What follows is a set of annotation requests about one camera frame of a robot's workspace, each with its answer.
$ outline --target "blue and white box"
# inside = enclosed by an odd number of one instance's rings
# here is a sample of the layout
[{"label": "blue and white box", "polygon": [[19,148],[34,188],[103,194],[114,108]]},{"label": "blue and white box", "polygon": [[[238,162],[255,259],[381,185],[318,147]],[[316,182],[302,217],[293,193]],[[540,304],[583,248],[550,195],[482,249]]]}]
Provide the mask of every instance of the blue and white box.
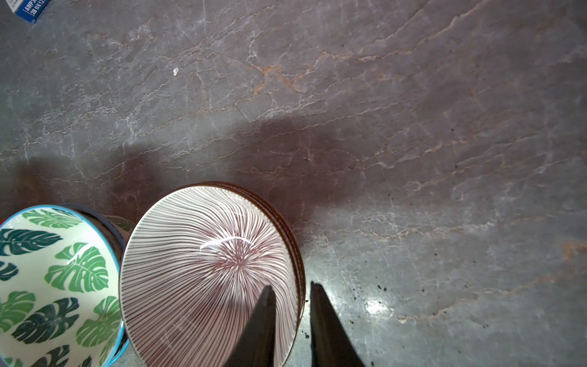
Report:
[{"label": "blue and white box", "polygon": [[6,2],[14,14],[35,23],[49,0],[6,0]]}]

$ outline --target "leaf-pattern bowl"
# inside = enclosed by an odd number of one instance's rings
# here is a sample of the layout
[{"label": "leaf-pattern bowl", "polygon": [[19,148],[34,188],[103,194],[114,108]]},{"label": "leaf-pattern bowl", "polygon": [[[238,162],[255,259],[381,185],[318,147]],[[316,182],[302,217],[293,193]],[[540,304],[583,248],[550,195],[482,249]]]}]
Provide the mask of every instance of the leaf-pattern bowl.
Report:
[{"label": "leaf-pattern bowl", "polygon": [[71,209],[92,222],[108,240],[108,244],[114,251],[119,263],[122,261],[122,254],[126,248],[130,233],[133,231],[134,223],[123,217],[100,214],[94,209],[83,205],[61,204],[60,206]]},{"label": "leaf-pattern bowl", "polygon": [[0,356],[8,366],[101,367],[120,355],[111,244],[64,206],[27,208],[0,225]]}]

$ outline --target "bowl rim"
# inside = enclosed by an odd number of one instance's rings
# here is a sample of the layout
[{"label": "bowl rim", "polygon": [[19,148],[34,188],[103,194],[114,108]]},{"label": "bowl rim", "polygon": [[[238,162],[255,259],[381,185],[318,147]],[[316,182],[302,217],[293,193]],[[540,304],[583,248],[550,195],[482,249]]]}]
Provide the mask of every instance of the bowl rim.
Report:
[{"label": "bowl rim", "polygon": [[[120,245],[122,255],[124,255],[124,250],[126,249],[126,242],[125,242],[124,238],[122,238],[120,231],[102,213],[98,213],[96,210],[94,210],[88,206],[74,204],[74,203],[61,203],[58,206],[62,206],[62,207],[66,207],[68,209],[71,209],[71,210],[77,212],[78,214],[81,214],[82,217],[85,217],[85,216],[93,217],[98,222],[102,223],[106,227],[106,229],[109,230],[110,233],[112,233],[114,235],[116,241],[118,241],[118,244]],[[112,247],[112,246],[110,246],[110,241],[107,241],[107,244],[108,244],[108,248]],[[116,255],[114,255],[114,259],[116,260],[117,264],[119,265],[118,274],[119,274],[119,280],[120,280],[120,260],[118,260]],[[118,293],[119,293],[118,298],[120,300],[120,288],[119,288]],[[122,321],[122,311],[120,312],[120,320]],[[120,342],[122,342],[122,339],[124,338],[124,322],[123,322],[122,328],[123,328],[123,336],[120,337]],[[129,341],[128,336],[122,346],[120,345],[120,342],[116,343],[116,348],[114,349],[114,351],[117,353],[114,356],[112,356],[112,359],[110,361],[104,362],[103,367],[109,367],[112,364],[114,364],[116,361],[118,361],[120,359],[120,357],[122,356],[122,354],[126,351],[126,349],[130,345],[130,341]]]},{"label": "bowl rim", "polygon": [[[84,223],[90,225],[90,227],[98,233],[98,235],[100,236],[100,239],[102,240],[102,242],[104,243],[104,245],[106,246],[106,248],[108,249],[108,252],[110,253],[110,256],[112,257],[112,259],[114,260],[114,264],[116,266],[116,270],[118,272],[118,299],[120,302],[120,266],[121,264],[119,263],[118,259],[116,258],[114,251],[112,251],[112,249],[110,248],[110,244],[108,243],[108,240],[106,239],[106,237],[104,237],[104,235],[102,234],[102,232],[96,228],[96,226],[90,222],[86,217],[84,217],[81,213],[78,213],[75,210],[69,209],[67,207],[64,206],[60,206],[60,205],[54,205],[54,204],[41,204],[41,205],[35,205],[32,207],[28,207],[28,208],[24,208],[20,211],[18,211],[17,213],[11,215],[10,217],[8,217],[3,223],[0,224],[0,230],[4,228],[5,225],[7,225],[12,219],[14,219],[15,217],[21,215],[22,213],[29,211],[29,210],[34,210],[34,209],[40,209],[40,208],[49,208],[49,209],[59,209],[59,210],[63,210],[63,211],[67,211],[70,214],[73,214],[74,216],[76,216],[78,219],[82,220]],[[116,343],[114,343],[115,346],[120,345],[120,342],[122,341],[122,336],[124,334],[124,323],[123,323],[123,318],[122,318],[122,307],[120,308],[120,326],[119,326],[119,330],[118,330],[118,336],[116,338]],[[112,351],[110,352],[110,355],[108,356],[108,358],[105,360],[103,366],[110,366],[112,363],[116,362],[120,356],[122,355],[122,353],[124,352],[124,350],[126,350],[126,347],[124,347],[124,349],[119,353],[119,355],[115,355],[116,351],[118,350],[118,348],[113,348]],[[0,360],[2,360],[3,363],[5,363],[6,365],[8,365],[8,363],[6,363],[6,361],[4,360],[4,357],[0,354]]]},{"label": "bowl rim", "polygon": [[[137,220],[136,225],[133,228],[133,231],[130,233],[127,247],[124,249],[124,254],[122,255],[121,267],[124,266],[124,260],[126,259],[126,254],[127,254],[126,250],[128,249],[128,246],[130,245],[130,242],[133,238],[134,232],[139,227],[139,224],[140,224],[141,220],[143,219],[143,217],[145,215],[147,215],[147,213],[149,211],[151,211],[151,209],[153,209],[153,207],[157,203],[159,203],[161,200],[164,200],[166,197],[175,193],[176,191],[184,190],[185,188],[190,188],[190,187],[198,187],[198,186],[216,187],[216,188],[228,190],[228,191],[235,193],[241,197],[244,197],[245,199],[250,201],[257,209],[259,209],[263,214],[265,214],[269,218],[270,222],[275,226],[275,228],[277,228],[277,231],[279,232],[279,235],[281,236],[281,238],[285,244],[285,247],[288,249],[289,257],[292,260],[292,268],[293,268],[293,272],[294,272],[294,277],[296,279],[296,290],[298,292],[298,322],[296,324],[296,330],[295,330],[295,334],[293,335],[293,338],[292,338],[292,343],[289,346],[289,351],[288,351],[288,353],[284,359],[284,362],[282,364],[282,366],[284,366],[285,363],[287,362],[287,360],[289,359],[289,357],[291,356],[291,352],[294,348],[295,340],[298,337],[299,326],[300,326],[300,323],[302,322],[302,316],[303,316],[303,312],[305,309],[305,296],[306,296],[306,275],[305,274],[306,273],[305,273],[305,269],[303,267],[303,260],[302,260],[301,253],[299,251],[299,245],[298,245],[298,242],[296,241],[296,239],[291,231],[291,226],[287,223],[287,221],[284,219],[284,217],[281,215],[281,213],[279,213],[279,211],[277,211],[271,204],[269,204],[269,202],[267,202],[261,196],[255,194],[252,191],[249,191],[241,186],[238,186],[238,185],[235,185],[235,184],[232,184],[229,182],[224,182],[224,181],[203,181],[200,183],[183,185],[183,186],[177,187],[173,190],[166,192],[162,196],[159,196],[159,198],[153,204],[151,204],[149,206],[149,208],[143,213],[143,215],[141,215],[140,219]],[[122,295],[122,272],[119,277],[119,283],[120,283],[119,284],[119,292]],[[128,323],[126,322],[126,317],[124,316],[124,307],[123,307],[123,303],[122,303],[122,297],[120,297],[120,310],[121,310],[124,324],[128,325]],[[136,348],[134,341],[132,340],[132,337],[130,336],[130,333],[128,333],[128,336],[129,336],[130,343],[133,346],[133,349],[136,351],[137,356],[139,357],[139,359],[141,360],[141,362],[143,364],[148,366],[148,364],[144,361],[143,357],[138,352],[138,349]]]}]

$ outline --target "stack of plates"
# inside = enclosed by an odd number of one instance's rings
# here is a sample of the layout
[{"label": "stack of plates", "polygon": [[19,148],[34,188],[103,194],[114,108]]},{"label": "stack of plates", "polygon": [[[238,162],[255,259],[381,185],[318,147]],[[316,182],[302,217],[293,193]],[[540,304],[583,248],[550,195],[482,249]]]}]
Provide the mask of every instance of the stack of plates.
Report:
[{"label": "stack of plates", "polygon": [[284,219],[227,183],[180,188],[155,203],[123,258],[129,338],[149,367],[221,366],[264,286],[276,294],[275,366],[302,315],[303,263]]}]

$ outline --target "red striped bowl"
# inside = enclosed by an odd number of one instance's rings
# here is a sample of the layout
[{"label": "red striped bowl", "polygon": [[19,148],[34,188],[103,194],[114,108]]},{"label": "red striped bowl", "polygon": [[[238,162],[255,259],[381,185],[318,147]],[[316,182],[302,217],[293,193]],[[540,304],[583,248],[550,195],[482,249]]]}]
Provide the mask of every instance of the red striped bowl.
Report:
[{"label": "red striped bowl", "polygon": [[152,206],[124,253],[124,323],[149,367],[221,366],[263,287],[276,294],[275,366],[302,316],[305,276],[285,220],[228,183],[180,188]]}]

